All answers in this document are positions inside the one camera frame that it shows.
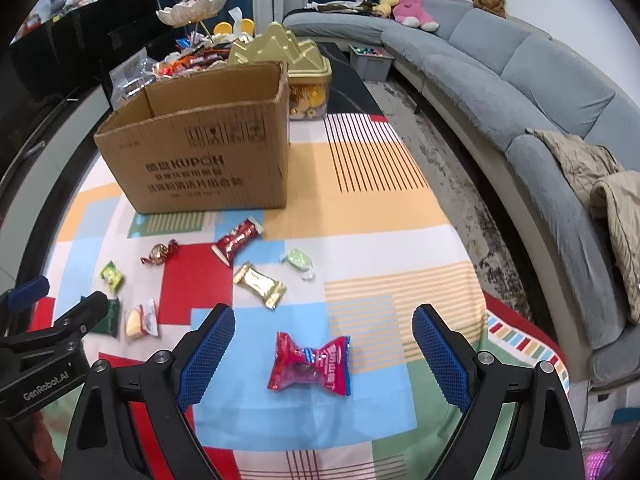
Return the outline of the person's left hand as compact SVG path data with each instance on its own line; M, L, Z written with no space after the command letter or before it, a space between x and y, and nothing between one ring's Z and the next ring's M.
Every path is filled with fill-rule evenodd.
M62 462L55 452L50 432L41 412L33 412L27 417L14 422L20 441L28 449L29 463L35 467L41 478L60 480Z

